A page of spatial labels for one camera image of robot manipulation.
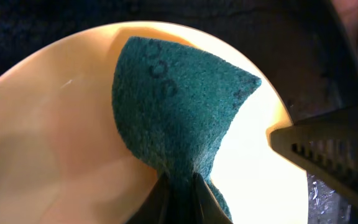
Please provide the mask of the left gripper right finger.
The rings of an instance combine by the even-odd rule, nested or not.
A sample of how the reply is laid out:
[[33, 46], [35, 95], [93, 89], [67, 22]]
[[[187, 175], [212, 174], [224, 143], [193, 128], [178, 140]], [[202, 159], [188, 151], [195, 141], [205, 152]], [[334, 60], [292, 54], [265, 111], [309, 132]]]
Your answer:
[[196, 224], [232, 224], [201, 174], [193, 174], [193, 207]]

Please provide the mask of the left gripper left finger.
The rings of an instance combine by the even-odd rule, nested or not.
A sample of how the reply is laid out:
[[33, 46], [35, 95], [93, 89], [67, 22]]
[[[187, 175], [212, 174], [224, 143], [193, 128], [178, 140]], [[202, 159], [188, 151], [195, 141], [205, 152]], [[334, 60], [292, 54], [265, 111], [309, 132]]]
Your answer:
[[126, 224], [164, 224], [170, 200], [170, 181], [162, 174], [141, 207]]

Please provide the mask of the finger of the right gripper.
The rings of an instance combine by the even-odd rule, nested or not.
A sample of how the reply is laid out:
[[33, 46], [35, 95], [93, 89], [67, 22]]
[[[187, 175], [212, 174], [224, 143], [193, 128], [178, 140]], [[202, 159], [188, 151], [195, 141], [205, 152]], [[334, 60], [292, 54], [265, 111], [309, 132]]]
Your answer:
[[270, 133], [270, 145], [358, 209], [358, 106], [276, 129]]

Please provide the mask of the green yellow sponge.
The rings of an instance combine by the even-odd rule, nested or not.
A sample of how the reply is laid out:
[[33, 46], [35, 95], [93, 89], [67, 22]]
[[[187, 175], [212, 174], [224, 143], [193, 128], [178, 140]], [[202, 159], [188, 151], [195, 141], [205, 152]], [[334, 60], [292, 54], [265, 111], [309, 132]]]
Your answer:
[[190, 185], [209, 182], [214, 158], [259, 77], [187, 45], [131, 37], [119, 55], [112, 109], [126, 147], [159, 174], [173, 199], [169, 223], [191, 223]]

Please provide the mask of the yellow plate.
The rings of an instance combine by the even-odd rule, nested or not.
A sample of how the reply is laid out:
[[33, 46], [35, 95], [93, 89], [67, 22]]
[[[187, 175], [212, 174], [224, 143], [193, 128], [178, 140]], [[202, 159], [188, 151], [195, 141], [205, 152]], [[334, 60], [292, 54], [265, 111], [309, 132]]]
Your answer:
[[[119, 136], [111, 107], [117, 58], [141, 36], [190, 45], [261, 77], [220, 39], [164, 22], [121, 22], [66, 37], [0, 77], [0, 223], [124, 223], [156, 172]], [[306, 172], [270, 148], [291, 125], [267, 79], [240, 108], [216, 156], [212, 180], [234, 223], [306, 223]]]

